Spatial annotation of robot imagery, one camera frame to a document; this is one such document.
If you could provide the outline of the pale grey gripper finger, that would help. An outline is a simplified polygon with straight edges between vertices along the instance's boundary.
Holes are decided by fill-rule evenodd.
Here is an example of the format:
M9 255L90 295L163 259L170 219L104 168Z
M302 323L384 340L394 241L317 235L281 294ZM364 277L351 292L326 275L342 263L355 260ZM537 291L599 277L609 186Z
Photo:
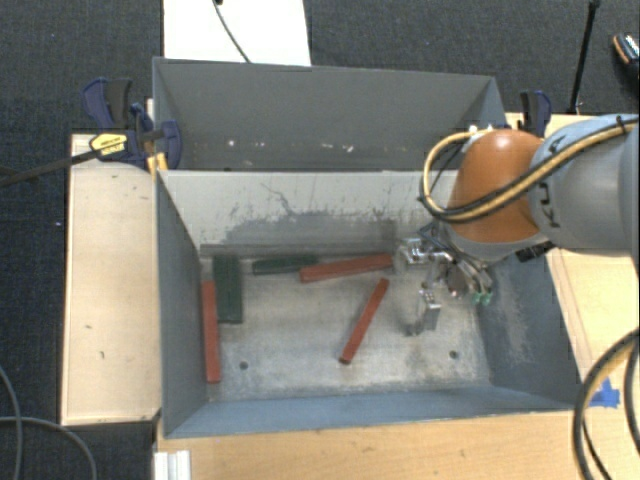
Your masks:
M406 332L408 336L418 336L424 330L425 299L418 292L407 313Z
M432 331L437 328L441 311L441 304L431 290L427 290L423 295L423 298L425 301L425 310L423 316L424 329Z

